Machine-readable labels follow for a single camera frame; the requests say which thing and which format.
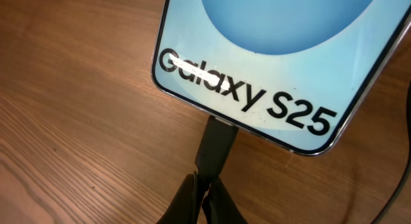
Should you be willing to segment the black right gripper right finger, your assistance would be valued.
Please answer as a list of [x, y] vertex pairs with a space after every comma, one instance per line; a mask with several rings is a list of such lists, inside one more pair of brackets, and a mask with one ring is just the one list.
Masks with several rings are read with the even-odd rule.
[[202, 210], [207, 224], [248, 224], [220, 178], [211, 182]]

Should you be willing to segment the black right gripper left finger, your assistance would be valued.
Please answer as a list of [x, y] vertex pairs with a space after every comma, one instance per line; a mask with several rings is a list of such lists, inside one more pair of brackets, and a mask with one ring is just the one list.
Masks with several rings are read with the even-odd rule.
[[188, 174], [157, 224], [196, 224], [205, 193], [197, 172]]

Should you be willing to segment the Samsung Galaxy smartphone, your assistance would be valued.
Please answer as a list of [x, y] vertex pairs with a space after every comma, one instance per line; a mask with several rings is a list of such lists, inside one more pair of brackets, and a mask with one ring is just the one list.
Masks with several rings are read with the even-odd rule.
[[410, 0], [165, 0], [163, 92], [301, 155], [328, 151], [410, 27]]

